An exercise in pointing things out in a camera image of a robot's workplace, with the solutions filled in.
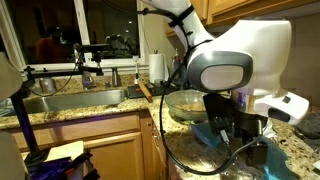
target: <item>paper towel roll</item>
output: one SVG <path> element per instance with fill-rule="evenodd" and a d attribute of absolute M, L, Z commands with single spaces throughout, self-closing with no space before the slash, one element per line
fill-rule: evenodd
<path fill-rule="evenodd" d="M 149 54 L 149 79 L 150 83 L 154 80 L 161 79 L 167 81 L 169 71 L 164 54 Z"/>

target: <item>window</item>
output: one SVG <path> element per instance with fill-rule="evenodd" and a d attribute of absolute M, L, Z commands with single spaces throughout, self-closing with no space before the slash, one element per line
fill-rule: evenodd
<path fill-rule="evenodd" d="M 74 43 L 110 44 L 110 49 L 100 53 L 102 66 L 107 61 L 140 56 L 141 35 L 135 13 L 139 3 L 136 0 L 0 0 L 0 8 L 5 9 L 0 12 L 0 20 L 7 20 L 2 29 L 9 34 L 5 42 L 15 49 L 14 58 L 10 59 L 19 59 L 20 67 L 50 63 L 38 60 L 37 47 L 40 39 L 48 38 L 57 27 L 62 32 L 59 52 L 63 60 L 54 63 L 73 63 Z M 86 60 L 90 62 L 90 54 L 86 54 Z"/>

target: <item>person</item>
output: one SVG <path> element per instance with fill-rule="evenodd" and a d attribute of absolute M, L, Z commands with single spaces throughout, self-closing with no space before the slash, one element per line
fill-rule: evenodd
<path fill-rule="evenodd" d="M 64 49 L 61 46 L 62 30 L 59 27 L 48 29 L 48 37 L 41 38 L 36 43 L 35 59 L 38 64 L 67 62 Z"/>

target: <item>bottle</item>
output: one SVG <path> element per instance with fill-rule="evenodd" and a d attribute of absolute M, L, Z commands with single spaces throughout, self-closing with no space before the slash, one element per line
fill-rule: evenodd
<path fill-rule="evenodd" d="M 51 77 L 44 77 L 40 79 L 40 87 L 43 93 L 54 93 L 57 91 L 56 84 Z"/>
<path fill-rule="evenodd" d="M 178 49 L 176 48 L 176 54 L 172 56 L 171 76 L 179 68 L 180 63 L 181 63 L 180 56 L 178 53 Z M 180 72 L 175 76 L 174 79 L 179 79 L 179 78 L 180 78 Z"/>

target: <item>stainless steel sink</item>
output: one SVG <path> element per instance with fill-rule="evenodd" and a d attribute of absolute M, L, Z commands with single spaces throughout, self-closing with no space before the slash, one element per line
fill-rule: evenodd
<path fill-rule="evenodd" d="M 126 90 L 110 90 L 93 93 L 40 97 L 24 101 L 28 114 L 84 108 L 99 105 L 117 105 L 128 97 Z"/>

